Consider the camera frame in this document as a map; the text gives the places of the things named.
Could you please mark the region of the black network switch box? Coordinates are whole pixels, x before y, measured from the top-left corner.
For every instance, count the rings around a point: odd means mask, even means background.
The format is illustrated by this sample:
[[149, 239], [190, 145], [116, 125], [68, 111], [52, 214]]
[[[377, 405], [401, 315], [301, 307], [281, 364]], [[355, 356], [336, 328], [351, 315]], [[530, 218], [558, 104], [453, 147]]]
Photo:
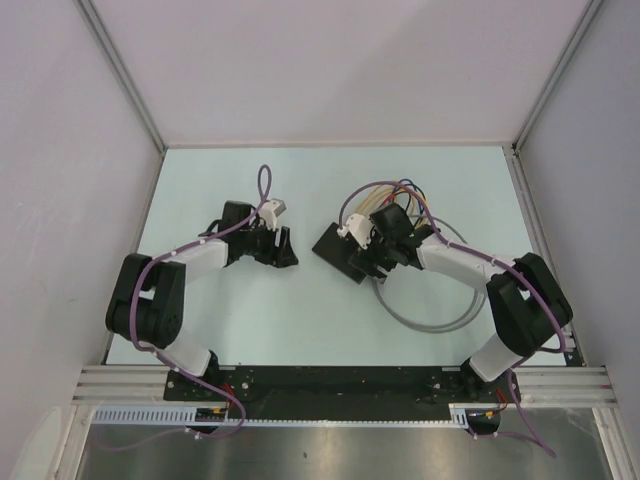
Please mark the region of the black network switch box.
[[338, 224], [332, 222], [314, 244], [312, 252], [356, 284], [361, 284], [366, 274], [349, 263], [359, 248], [351, 237], [340, 237]]

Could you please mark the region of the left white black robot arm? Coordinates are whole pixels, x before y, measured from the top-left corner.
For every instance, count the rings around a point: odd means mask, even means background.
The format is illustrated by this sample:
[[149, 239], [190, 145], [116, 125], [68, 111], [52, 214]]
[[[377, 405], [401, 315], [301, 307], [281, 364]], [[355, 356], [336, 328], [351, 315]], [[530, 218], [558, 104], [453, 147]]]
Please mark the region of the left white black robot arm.
[[222, 383], [218, 357], [183, 328], [186, 286], [245, 256], [275, 268], [297, 265], [290, 229], [278, 224], [285, 210], [279, 199], [259, 208], [227, 201], [222, 216], [199, 234], [193, 247], [172, 251], [160, 261], [127, 255], [107, 308], [106, 328], [188, 373], [185, 385], [197, 398], [214, 397]]

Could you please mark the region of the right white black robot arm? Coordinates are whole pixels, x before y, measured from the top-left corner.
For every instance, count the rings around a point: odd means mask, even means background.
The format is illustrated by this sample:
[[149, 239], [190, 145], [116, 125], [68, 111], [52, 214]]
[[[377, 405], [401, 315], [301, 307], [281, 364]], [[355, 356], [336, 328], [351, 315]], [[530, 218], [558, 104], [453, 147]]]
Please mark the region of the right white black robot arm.
[[485, 296], [495, 332], [461, 366], [461, 388], [469, 399], [486, 400], [500, 376], [546, 350], [552, 337], [558, 339], [556, 353], [565, 352], [563, 328], [573, 311], [541, 256], [487, 254], [446, 238], [433, 219], [414, 226], [396, 204], [368, 216], [351, 215], [337, 234], [353, 250], [349, 264], [370, 277], [383, 279], [397, 266], [410, 266], [442, 274]]

